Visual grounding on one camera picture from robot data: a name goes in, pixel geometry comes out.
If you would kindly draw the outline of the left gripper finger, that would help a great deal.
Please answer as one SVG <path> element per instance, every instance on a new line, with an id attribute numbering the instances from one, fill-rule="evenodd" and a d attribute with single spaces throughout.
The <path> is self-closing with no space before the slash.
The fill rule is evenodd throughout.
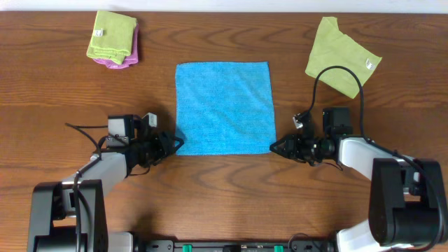
<path id="1" fill-rule="evenodd" d="M 163 160 L 168 157 L 174 155 L 177 150 L 181 147 L 181 145 L 177 146 L 163 146 L 160 150 L 155 153 L 155 157 L 153 159 L 154 165 L 159 165 Z"/>
<path id="2" fill-rule="evenodd" d="M 184 144 L 184 140 L 182 140 L 182 138 L 179 138 L 179 137 L 175 136 L 175 134 L 168 132 L 168 131 L 163 131 L 163 132 L 159 133 L 159 137 L 160 137 L 160 141 L 162 142 L 162 144 L 164 146 L 182 147 L 182 145 Z"/>

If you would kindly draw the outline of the blue microfiber cloth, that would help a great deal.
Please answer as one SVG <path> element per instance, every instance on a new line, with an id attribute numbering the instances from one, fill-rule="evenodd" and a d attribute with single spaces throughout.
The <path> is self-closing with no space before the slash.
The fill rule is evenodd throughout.
<path id="1" fill-rule="evenodd" d="M 175 73 L 179 155 L 259 155 L 276 139 L 267 62 L 189 62 Z"/>

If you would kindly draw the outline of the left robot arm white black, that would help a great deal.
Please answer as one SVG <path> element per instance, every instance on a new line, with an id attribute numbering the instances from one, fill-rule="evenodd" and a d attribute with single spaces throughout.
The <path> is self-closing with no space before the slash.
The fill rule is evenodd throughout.
<path id="1" fill-rule="evenodd" d="M 132 232 L 109 232 L 104 198 L 133 176 L 133 168 L 150 169 L 175 154 L 184 141 L 159 132 L 157 116 L 110 115 L 108 134 L 94 142 L 90 161 L 72 176 L 34 187 L 27 250 L 150 251 L 151 244 Z"/>

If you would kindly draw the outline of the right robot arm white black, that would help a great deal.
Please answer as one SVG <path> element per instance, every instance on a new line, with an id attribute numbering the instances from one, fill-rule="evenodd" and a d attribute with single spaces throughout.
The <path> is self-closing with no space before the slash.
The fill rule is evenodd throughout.
<path id="1" fill-rule="evenodd" d="M 340 230 L 329 251 L 416 249 L 447 242 L 447 200 L 440 164 L 399 157 L 353 133 L 347 107 L 323 110 L 323 137 L 312 117 L 294 116 L 299 129 L 269 149 L 313 167 L 325 160 L 355 169 L 370 180 L 368 219 Z"/>

